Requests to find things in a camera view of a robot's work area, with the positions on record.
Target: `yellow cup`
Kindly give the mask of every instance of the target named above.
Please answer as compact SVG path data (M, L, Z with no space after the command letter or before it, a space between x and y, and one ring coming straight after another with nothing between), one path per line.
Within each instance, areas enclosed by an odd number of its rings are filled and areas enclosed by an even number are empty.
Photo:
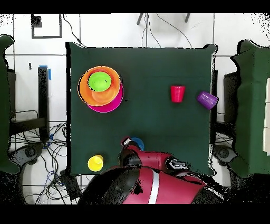
M88 160L88 168L91 171L100 171L103 167L103 157L102 155L95 155Z

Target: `stacked bowls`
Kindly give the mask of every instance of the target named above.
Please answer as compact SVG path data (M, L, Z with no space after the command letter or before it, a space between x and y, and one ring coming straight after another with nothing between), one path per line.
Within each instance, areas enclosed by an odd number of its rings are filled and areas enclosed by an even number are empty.
M123 93L120 76L106 66L89 69L78 83L78 94L82 101L100 113L116 109L123 100Z

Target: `table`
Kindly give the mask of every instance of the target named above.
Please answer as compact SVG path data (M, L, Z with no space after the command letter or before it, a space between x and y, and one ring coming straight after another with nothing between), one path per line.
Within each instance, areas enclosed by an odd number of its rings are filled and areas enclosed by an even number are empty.
M209 111L196 97L202 90L210 92L215 45L204 49L81 48L67 42L66 48L67 89L71 89L67 92L67 162L72 174L99 174L117 165L121 141L136 136L144 141L146 151L171 153L192 171L213 175L208 166ZM110 113L92 111L78 95L80 77L95 66L113 68L123 79L123 102ZM170 101L170 85L186 86L182 103ZM100 172L87 166L96 154L104 158Z
M235 122L235 150L238 156L230 166L240 177L270 174L270 156L263 152L266 80L270 78L270 50L249 40L238 44L233 60L241 85L237 90L238 109Z

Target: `orange bowl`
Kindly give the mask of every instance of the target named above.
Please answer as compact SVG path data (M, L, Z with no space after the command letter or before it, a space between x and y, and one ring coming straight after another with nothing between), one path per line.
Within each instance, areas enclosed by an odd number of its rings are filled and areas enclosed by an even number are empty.
M102 92L92 90L88 86L89 76L95 72L103 71L111 77L110 87ZM106 66L97 66L83 74L78 83L78 94L83 102L90 106L104 106L109 104L117 96L120 90L120 77L116 71Z

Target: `plastic cup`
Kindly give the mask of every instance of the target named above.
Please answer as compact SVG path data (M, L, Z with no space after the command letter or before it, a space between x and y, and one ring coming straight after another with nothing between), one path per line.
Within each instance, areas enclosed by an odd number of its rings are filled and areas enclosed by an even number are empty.
M182 102L185 88L185 86L171 86L171 101Z
M202 91L197 100L208 110L211 110L218 102L218 98L209 94L208 92Z
M95 155L88 160L88 168L91 171L97 172L103 168L103 157L102 155Z
M133 140L134 142L136 142L139 145L140 149L142 151L144 151L144 143L143 143L143 141L140 138L132 137L131 140Z

